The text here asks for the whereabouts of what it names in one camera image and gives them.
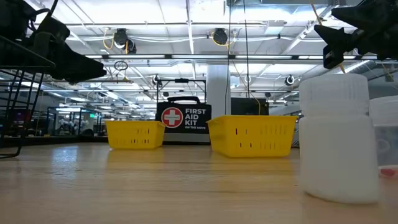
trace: wooden table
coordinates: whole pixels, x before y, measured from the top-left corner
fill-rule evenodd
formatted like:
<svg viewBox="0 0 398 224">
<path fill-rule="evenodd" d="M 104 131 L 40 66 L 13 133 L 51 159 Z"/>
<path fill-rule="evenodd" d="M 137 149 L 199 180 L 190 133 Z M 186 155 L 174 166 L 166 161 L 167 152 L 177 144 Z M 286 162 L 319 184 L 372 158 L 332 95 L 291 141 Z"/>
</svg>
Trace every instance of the wooden table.
<svg viewBox="0 0 398 224">
<path fill-rule="evenodd" d="M 208 146 L 110 151 L 107 144 L 25 147 L 0 161 L 0 223 L 398 223 L 398 180 L 378 205 L 303 194 L 299 152 L 228 159 Z"/>
</svg>

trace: white plastic bottle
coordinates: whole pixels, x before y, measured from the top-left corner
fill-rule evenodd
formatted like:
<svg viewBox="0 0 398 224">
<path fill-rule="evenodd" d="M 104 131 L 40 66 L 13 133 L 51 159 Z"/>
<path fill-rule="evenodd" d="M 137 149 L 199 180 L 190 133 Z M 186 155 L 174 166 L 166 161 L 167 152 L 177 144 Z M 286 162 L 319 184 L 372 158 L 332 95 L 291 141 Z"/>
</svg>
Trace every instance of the white plastic bottle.
<svg viewBox="0 0 398 224">
<path fill-rule="evenodd" d="M 368 83 L 362 75 L 324 75 L 300 85 L 304 191 L 341 203 L 378 201 L 376 141 L 368 106 Z"/>
</svg>

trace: plastic basket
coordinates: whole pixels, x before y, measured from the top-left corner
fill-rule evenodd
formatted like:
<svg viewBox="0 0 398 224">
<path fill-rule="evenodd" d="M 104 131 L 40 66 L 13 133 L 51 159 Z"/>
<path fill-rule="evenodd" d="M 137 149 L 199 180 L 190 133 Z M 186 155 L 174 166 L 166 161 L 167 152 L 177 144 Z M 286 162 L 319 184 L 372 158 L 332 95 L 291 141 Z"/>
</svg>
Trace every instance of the plastic basket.
<svg viewBox="0 0 398 224">
<path fill-rule="evenodd" d="M 155 149 L 162 145 L 165 126 L 159 121 L 105 121 L 113 149 Z"/>
<path fill-rule="evenodd" d="M 231 116 L 208 121 L 211 147 L 229 157 L 290 154 L 296 116 Z"/>
</svg>

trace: ceiling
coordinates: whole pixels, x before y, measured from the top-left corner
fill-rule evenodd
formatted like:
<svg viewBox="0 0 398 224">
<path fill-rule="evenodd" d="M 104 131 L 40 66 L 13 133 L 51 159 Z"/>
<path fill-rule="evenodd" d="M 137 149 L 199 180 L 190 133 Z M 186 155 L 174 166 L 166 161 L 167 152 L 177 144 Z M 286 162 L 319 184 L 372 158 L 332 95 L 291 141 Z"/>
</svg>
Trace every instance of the ceiling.
<svg viewBox="0 0 398 224">
<path fill-rule="evenodd" d="M 52 0 L 26 1 L 35 9 L 51 7 L 53 3 Z M 331 17 L 330 11 L 339 4 L 355 5 L 360 1 L 315 0 L 314 3 L 317 13 L 323 18 L 324 26 L 344 27 L 346 32 L 352 32 L 355 30 L 354 27 Z M 226 55 L 228 50 L 233 55 L 322 54 L 325 43 L 313 31 L 313 25 L 317 24 L 317 20 L 308 0 L 246 0 L 245 7 L 243 1 L 233 2 L 234 4 L 228 7 L 226 5 L 229 4 L 226 4 L 225 0 L 59 0 L 53 16 L 71 30 L 67 44 L 74 51 L 84 55 L 123 54 L 115 46 L 107 49 L 111 46 L 112 35 L 117 28 L 127 28 L 127 34 L 137 46 L 137 54 Z M 36 26 L 43 18 L 44 15 L 37 18 Z M 213 42 L 211 33 L 215 28 L 230 30 L 231 39 L 233 35 L 236 36 L 228 49 Z M 135 103 L 143 109 L 140 113 L 136 112 L 137 114 L 149 114 L 149 117 L 153 117 L 156 94 L 139 91 L 153 90 L 152 78 L 155 75 L 160 78 L 205 80 L 209 65 L 228 64 L 227 60 L 128 59 L 124 61 L 129 64 L 129 68 L 119 72 L 114 69 L 114 63 L 118 60 L 101 61 L 105 64 L 108 74 L 96 79 L 95 82 L 71 86 L 66 82 L 54 82 L 48 77 L 44 89 L 51 94 L 56 93 L 60 101 L 64 101 L 65 97 L 74 96 L 87 99 L 88 102 L 97 102 L 97 106 L 94 105 L 94 109 L 97 110 L 100 109 L 99 103 L 104 103 L 103 105 L 116 103 L 112 106 L 114 110 L 129 111 L 134 108 L 119 107 L 118 104 Z M 339 72 L 339 70 L 324 69 L 322 60 L 250 60 L 249 70 L 245 60 L 235 60 L 234 63 L 236 67 L 232 62 L 229 64 L 231 75 L 236 77 L 242 75 L 242 78 L 239 85 L 233 89 L 232 97 L 246 97 L 246 87 L 243 84 L 249 85 L 252 90 L 292 90 L 306 78 Z M 344 66 L 347 70 L 358 66 L 358 63 L 361 62 L 345 61 Z M 384 71 L 374 62 L 364 65 L 369 69 L 364 69 L 361 65 L 354 72 L 372 77 L 374 72 L 369 73 L 369 70 L 375 69 L 377 74 L 382 74 Z M 293 86 L 286 86 L 284 83 L 289 75 L 296 79 Z M 396 85 L 382 81 L 377 84 Z M 170 91 L 170 96 L 196 95 L 204 100 L 201 89 L 204 89 L 201 83 L 187 85 L 172 82 L 164 88 L 164 90 L 185 90 L 175 93 Z M 117 96 L 114 100 L 112 97 L 100 94 L 101 90 L 119 91 L 113 93 Z M 254 95 L 262 98 L 264 92 Z M 297 97 L 297 94 L 273 93 L 270 100 L 297 101 Z M 77 103 L 77 101 L 67 98 L 67 103 Z"/>
</svg>

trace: black case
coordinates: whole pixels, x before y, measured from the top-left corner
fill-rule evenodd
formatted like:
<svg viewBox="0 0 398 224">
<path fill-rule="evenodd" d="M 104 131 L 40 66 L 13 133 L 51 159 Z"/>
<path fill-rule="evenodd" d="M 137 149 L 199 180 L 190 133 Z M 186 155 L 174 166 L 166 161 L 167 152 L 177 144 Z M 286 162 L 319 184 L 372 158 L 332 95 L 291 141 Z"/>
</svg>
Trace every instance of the black case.
<svg viewBox="0 0 398 224">
<path fill-rule="evenodd" d="M 179 104 L 176 101 L 196 101 Z M 209 143 L 207 121 L 211 119 L 211 106 L 200 103 L 195 96 L 169 97 L 168 102 L 157 104 L 156 120 L 166 125 L 165 142 Z"/>
</svg>

